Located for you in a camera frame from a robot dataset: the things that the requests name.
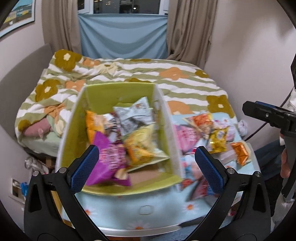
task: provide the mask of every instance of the striped blanket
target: striped blanket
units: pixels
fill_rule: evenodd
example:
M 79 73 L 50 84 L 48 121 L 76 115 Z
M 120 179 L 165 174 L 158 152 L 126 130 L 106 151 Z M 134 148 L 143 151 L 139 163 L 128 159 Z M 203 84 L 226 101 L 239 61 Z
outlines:
M 225 112 L 237 123 L 227 93 L 195 65 L 157 59 L 90 59 L 59 50 L 17 113 L 15 132 L 19 143 L 23 130 L 47 115 L 54 119 L 54 132 L 62 136 L 82 87 L 111 82 L 155 83 L 173 115 L 202 110 Z

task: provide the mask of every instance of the picture frame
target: picture frame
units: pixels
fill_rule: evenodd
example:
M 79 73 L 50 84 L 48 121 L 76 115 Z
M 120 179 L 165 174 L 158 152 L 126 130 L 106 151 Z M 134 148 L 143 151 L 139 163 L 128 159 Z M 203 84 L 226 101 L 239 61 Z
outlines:
M 0 28 L 0 38 L 15 29 L 35 21 L 35 1 L 19 0 Z

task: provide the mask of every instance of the hand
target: hand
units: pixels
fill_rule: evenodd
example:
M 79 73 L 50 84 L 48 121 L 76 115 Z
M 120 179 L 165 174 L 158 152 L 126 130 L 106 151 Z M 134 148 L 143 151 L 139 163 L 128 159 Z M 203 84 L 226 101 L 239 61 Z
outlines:
M 284 149 L 281 154 L 281 177 L 288 178 L 290 176 L 291 170 L 287 162 L 287 150 Z

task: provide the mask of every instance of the gray headboard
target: gray headboard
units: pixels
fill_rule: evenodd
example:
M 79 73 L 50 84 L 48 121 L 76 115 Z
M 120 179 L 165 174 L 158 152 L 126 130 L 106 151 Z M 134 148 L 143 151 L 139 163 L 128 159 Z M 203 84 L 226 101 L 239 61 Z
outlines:
M 36 87 L 42 71 L 48 68 L 52 56 L 50 45 L 46 44 L 24 58 L 0 80 L 0 125 L 14 140 L 17 112 Z

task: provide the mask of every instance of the screw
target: screw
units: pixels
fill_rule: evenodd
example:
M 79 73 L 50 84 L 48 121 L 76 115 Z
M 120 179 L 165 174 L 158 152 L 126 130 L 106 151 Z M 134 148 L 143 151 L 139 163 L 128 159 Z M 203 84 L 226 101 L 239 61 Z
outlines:
M 258 172 L 258 171 L 255 172 L 255 175 L 256 175 L 257 177 L 261 177 L 261 173 Z
M 59 169 L 59 173 L 65 173 L 67 171 L 67 168 L 62 167 Z
M 228 168 L 228 169 L 227 169 L 227 172 L 228 172 L 229 174 L 234 174 L 234 173 L 235 173 L 235 170 L 234 170 L 233 168 Z
M 34 171 L 33 172 L 33 176 L 35 176 L 35 177 L 38 176 L 38 174 L 39 174 L 39 171 Z

